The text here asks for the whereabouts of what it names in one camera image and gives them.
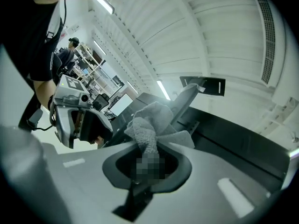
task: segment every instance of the fluorescent light tube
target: fluorescent light tube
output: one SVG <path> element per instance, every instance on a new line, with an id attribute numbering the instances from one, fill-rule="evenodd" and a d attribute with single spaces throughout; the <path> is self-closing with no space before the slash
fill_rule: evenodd
<path id="1" fill-rule="evenodd" d="M 114 13 L 114 7 L 106 0 L 97 0 L 110 14 Z"/>
<path id="2" fill-rule="evenodd" d="M 102 47 L 100 47 L 100 45 L 96 41 L 93 42 L 97 45 L 97 47 L 101 50 L 101 52 L 104 53 L 104 55 L 107 55 L 107 53 L 102 49 Z"/>
<path id="3" fill-rule="evenodd" d="M 130 84 L 129 81 L 127 81 L 127 83 L 132 87 L 133 90 L 135 90 L 135 88 Z"/>
<path id="4" fill-rule="evenodd" d="M 157 80 L 157 83 L 160 86 L 160 88 L 161 88 L 163 94 L 165 95 L 166 99 L 170 100 L 170 98 L 169 98 L 169 96 L 168 96 L 168 94 L 166 92 L 166 89 L 164 88 L 162 82 L 160 80 Z"/>
<path id="5" fill-rule="evenodd" d="M 294 156 L 296 156 L 296 155 L 298 155 L 299 154 L 299 148 L 297 148 L 297 149 L 295 149 L 294 151 L 291 151 L 290 152 L 290 158 L 292 158 L 292 157 L 294 157 Z"/>

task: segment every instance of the vent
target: vent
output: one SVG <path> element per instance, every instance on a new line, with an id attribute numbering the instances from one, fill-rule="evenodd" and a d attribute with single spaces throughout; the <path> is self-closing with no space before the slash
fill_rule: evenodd
<path id="1" fill-rule="evenodd" d="M 269 83 L 274 55 L 275 55 L 275 29 L 272 12 L 267 0 L 257 0 L 262 11 L 265 33 L 266 33 L 266 55 L 264 57 L 264 66 L 262 73 L 262 81 Z"/>

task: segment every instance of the ceiling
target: ceiling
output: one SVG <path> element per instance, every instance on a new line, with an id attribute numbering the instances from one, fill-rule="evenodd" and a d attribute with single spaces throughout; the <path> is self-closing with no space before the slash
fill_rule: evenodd
<path id="1" fill-rule="evenodd" d="M 275 89 L 261 81 L 263 27 L 255 0 L 108 0 L 113 15 L 91 1 L 93 39 L 139 92 L 164 97 L 160 79 L 174 100 L 180 76 L 224 78 L 224 97 L 199 94 L 191 106 L 256 132 L 276 107 Z M 286 139 L 274 141 L 292 149 Z"/>

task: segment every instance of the gray towel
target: gray towel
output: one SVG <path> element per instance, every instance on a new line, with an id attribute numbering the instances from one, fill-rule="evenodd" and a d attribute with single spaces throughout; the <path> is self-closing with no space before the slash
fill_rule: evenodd
<path id="1" fill-rule="evenodd" d="M 155 174 L 161 169 L 157 141 L 194 148 L 190 134 L 187 131 L 177 132 L 170 125 L 172 119 L 173 113 L 168 106 L 154 102 L 137 111 L 129 122 L 125 134 L 137 142 L 142 152 L 142 159 L 137 161 L 137 175 L 143 174 L 146 179 L 151 179 L 149 174 L 152 174 L 152 179 L 156 179 Z"/>

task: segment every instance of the gray surface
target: gray surface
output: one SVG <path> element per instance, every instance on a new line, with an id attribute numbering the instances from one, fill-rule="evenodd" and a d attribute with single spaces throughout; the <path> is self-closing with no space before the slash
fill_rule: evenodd
<path id="1" fill-rule="evenodd" d="M 0 124 L 18 126 L 34 92 L 0 46 Z"/>
<path id="2" fill-rule="evenodd" d="M 114 188 L 102 171 L 104 160 L 116 151 L 134 143 L 124 143 L 96 151 L 57 155 L 44 145 L 49 160 L 50 172 L 57 188 L 68 199 L 70 209 L 76 208 L 74 219 L 86 215 L 102 215 L 104 223 L 117 223 L 120 219 L 111 214 L 124 204 L 127 191 Z M 186 155 L 192 163 L 192 173 L 186 183 L 169 194 L 156 194 L 135 223 L 205 223 L 226 224 L 237 219 L 235 213 L 219 190 L 217 182 L 222 178 L 234 181 L 247 197 L 260 196 L 261 204 L 266 200 L 266 190 L 256 181 L 212 154 L 168 144 L 177 152 Z M 65 169 L 63 162 L 84 159 L 85 163 Z"/>

